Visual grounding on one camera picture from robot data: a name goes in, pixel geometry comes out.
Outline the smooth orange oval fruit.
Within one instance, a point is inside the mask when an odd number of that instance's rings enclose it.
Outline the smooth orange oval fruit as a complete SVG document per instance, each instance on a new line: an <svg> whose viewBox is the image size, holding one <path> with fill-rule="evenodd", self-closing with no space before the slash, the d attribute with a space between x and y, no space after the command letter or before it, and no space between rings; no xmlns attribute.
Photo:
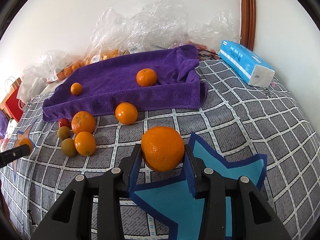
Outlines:
<svg viewBox="0 0 320 240"><path fill-rule="evenodd" d="M23 146L23 145L27 145L29 147L28 155L31 154L33 150L33 143L31 142L31 140L27 137L22 138L19 142L19 146Z"/></svg>

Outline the large textured orange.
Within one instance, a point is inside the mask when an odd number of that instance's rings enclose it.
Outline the large textured orange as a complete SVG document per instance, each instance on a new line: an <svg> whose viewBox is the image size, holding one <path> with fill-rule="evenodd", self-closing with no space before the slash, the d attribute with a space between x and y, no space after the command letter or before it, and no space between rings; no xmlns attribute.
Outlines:
<svg viewBox="0 0 320 240"><path fill-rule="evenodd" d="M141 148L147 166L156 172L176 168L184 157L184 141L171 127L156 126L142 136Z"/></svg>

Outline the red paper bag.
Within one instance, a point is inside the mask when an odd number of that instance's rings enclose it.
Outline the red paper bag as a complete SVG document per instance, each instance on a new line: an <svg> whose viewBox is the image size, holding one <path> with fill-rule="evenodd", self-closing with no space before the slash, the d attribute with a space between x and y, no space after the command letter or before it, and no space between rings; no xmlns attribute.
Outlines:
<svg viewBox="0 0 320 240"><path fill-rule="evenodd" d="M9 119L14 119L16 122L19 122L24 111L25 104L17 98L18 89L21 84L21 78L17 78L9 88L6 96L1 102L1 111Z"/></svg>

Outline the green brown fruit upper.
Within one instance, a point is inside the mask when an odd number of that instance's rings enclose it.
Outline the green brown fruit upper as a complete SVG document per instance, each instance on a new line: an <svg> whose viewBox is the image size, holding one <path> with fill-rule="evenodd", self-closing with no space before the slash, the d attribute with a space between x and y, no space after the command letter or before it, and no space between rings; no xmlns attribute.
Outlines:
<svg viewBox="0 0 320 240"><path fill-rule="evenodd" d="M60 140L65 140L70 137L71 130L67 126L62 126L57 131L57 136Z"/></svg>

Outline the green brown fruit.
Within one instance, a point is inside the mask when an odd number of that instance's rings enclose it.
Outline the green brown fruit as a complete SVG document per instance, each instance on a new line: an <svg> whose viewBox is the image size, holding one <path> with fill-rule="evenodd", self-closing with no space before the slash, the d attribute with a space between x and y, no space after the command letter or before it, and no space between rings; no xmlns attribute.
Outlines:
<svg viewBox="0 0 320 240"><path fill-rule="evenodd" d="M71 130L67 126L62 126L57 131L57 136L60 140L65 140L70 137Z"/></svg>
<svg viewBox="0 0 320 240"><path fill-rule="evenodd" d="M71 138L65 139L61 144L61 151L68 157L75 156L77 151L75 148L74 140Z"/></svg>

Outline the green brown fruit lower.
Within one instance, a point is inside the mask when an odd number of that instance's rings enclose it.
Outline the green brown fruit lower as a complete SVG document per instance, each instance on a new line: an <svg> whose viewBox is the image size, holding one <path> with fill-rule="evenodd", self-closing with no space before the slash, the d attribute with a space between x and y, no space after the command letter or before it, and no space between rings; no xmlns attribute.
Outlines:
<svg viewBox="0 0 320 240"><path fill-rule="evenodd" d="M74 140L71 138L65 139L61 144L61 151L68 157L75 156L77 151L75 148Z"/></svg>

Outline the grey checked star blanket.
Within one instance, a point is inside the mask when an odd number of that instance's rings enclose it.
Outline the grey checked star blanket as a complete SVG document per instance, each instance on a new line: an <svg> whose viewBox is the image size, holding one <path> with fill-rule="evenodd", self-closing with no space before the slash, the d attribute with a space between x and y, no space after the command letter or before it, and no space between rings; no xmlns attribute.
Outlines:
<svg viewBox="0 0 320 240"><path fill-rule="evenodd" d="M267 89L254 88L218 60L201 62L197 72L208 85L201 108L141 112L130 126L113 115L99 116L94 130L97 150L90 157L62 153L58 124L42 118L49 94L28 103L7 148L27 133L33 152L1 169L1 192L23 238L31 237L76 175L103 174L131 154L145 131L168 126L185 141L191 133L198 134L229 162L267 155L262 192L290 236L304 239L319 217L319 135L278 80Z"/></svg>

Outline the small red tomato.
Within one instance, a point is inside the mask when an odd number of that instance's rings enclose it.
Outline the small red tomato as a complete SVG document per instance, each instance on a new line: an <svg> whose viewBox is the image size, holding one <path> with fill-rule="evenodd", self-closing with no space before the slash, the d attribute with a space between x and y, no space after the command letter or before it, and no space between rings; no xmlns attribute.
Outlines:
<svg viewBox="0 0 320 240"><path fill-rule="evenodd" d="M69 129L71 129L71 123L67 118L62 118L58 121L59 124L59 128L61 127L68 127Z"/></svg>

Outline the orange behind left finger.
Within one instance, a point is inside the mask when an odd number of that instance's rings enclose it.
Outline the orange behind left finger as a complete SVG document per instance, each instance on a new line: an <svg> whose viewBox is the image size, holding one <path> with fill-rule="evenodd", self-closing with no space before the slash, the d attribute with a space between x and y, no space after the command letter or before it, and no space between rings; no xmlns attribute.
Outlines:
<svg viewBox="0 0 320 240"><path fill-rule="evenodd" d="M83 131L75 136L74 144L77 152L82 156L90 156L96 150L96 140L89 132Z"/></svg>

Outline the white plastic bag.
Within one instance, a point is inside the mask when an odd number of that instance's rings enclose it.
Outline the white plastic bag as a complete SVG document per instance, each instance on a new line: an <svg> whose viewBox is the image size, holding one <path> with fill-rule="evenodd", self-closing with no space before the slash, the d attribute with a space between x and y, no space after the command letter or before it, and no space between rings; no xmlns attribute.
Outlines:
<svg viewBox="0 0 320 240"><path fill-rule="evenodd" d="M27 66L23 71L17 99L25 104L30 102L46 88L47 79L52 77L55 77L54 70L47 63Z"/></svg>

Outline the orange beside tray edge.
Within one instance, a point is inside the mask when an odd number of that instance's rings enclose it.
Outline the orange beside tray edge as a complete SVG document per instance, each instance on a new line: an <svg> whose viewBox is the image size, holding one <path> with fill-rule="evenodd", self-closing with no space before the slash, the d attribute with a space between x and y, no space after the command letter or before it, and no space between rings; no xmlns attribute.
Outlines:
<svg viewBox="0 0 320 240"><path fill-rule="evenodd" d="M93 133L96 127L96 120L91 113L88 113L87 111L80 111L73 116L71 127L74 134L78 134L80 132Z"/></svg>

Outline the small orange in tray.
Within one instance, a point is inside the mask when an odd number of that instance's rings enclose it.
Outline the small orange in tray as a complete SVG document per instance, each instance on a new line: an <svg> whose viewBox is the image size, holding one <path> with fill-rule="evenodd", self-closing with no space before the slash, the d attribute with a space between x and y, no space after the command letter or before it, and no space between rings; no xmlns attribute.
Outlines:
<svg viewBox="0 0 320 240"><path fill-rule="evenodd" d="M82 85L78 82L75 82L70 87L71 94L74 96L79 96L82 92Z"/></svg>

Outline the clear plastic bag of oranges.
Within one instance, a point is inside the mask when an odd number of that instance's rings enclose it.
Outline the clear plastic bag of oranges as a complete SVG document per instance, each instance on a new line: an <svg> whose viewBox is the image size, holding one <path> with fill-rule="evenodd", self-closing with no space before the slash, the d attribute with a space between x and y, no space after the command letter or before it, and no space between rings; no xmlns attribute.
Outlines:
<svg viewBox="0 0 320 240"><path fill-rule="evenodd" d="M47 83L62 81L85 65L80 56L71 55L61 50L44 51L43 56L46 64Z"/></svg>

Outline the small orange on blanket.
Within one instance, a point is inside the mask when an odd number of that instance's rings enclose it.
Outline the small orange on blanket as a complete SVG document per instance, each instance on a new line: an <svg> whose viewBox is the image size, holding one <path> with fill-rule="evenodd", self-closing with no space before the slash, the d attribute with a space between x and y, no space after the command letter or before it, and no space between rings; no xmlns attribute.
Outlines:
<svg viewBox="0 0 320 240"><path fill-rule="evenodd" d="M129 102L122 102L116 107L115 116L120 123L124 125L131 125L137 120L138 111L133 104Z"/></svg>

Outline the purple towel covered tray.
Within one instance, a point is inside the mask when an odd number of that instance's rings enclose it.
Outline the purple towel covered tray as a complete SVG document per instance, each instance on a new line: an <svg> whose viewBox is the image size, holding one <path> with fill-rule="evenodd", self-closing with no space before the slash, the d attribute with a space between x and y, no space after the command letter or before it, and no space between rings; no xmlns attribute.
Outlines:
<svg viewBox="0 0 320 240"><path fill-rule="evenodd" d="M122 102L133 104L139 111L159 109L198 109L207 97L208 85L195 71L199 66L198 51L191 45L115 57L77 69L59 85L43 103L43 120L53 122L71 119L79 111L93 116L114 114ZM157 82L141 87L137 73L153 69ZM82 85L79 96L70 87Z"/></svg>

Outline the blue white tissue pack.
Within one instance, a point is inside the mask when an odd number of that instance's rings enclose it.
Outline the blue white tissue pack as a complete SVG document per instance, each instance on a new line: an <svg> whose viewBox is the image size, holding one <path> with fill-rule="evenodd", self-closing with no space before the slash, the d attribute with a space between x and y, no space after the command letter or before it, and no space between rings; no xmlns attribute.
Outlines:
<svg viewBox="0 0 320 240"><path fill-rule="evenodd" d="M219 57L250 86L267 88L274 78L273 68L241 44L222 40Z"/></svg>

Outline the orange in tray centre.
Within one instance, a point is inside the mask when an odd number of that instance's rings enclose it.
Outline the orange in tray centre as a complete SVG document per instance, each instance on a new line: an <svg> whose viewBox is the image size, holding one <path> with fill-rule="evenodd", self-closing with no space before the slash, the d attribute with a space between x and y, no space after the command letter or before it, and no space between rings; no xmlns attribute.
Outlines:
<svg viewBox="0 0 320 240"><path fill-rule="evenodd" d="M157 82L157 74L153 69L142 69L136 75L136 82L141 87L153 86Z"/></svg>

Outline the crumpled clear plastic bag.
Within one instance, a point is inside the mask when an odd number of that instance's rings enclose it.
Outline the crumpled clear plastic bag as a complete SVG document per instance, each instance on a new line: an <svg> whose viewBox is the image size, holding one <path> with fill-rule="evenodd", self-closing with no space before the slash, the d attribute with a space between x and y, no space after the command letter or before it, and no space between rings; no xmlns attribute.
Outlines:
<svg viewBox="0 0 320 240"><path fill-rule="evenodd" d="M186 17L174 36L170 48L193 44L199 50L218 53L223 40L236 43L241 40L240 28L236 26L230 10L217 12L208 21L202 23L189 24L189 17Z"/></svg>

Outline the clear bag with price label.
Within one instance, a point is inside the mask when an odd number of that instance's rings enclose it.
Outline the clear bag with price label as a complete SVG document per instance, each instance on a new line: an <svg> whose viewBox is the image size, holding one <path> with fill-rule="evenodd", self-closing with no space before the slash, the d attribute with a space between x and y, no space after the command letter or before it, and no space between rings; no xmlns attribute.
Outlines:
<svg viewBox="0 0 320 240"><path fill-rule="evenodd" d="M183 3L175 0L148 4L131 17L109 7L91 34L84 64L178 47L186 42L187 30L187 10Z"/></svg>

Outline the brown wooden door frame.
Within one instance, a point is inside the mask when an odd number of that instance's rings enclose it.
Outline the brown wooden door frame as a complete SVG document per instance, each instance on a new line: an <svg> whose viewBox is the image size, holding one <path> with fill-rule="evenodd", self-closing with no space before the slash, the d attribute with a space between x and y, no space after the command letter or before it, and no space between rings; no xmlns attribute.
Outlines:
<svg viewBox="0 0 320 240"><path fill-rule="evenodd" d="M240 0L240 7L240 44L253 51L257 16L256 0Z"/></svg>

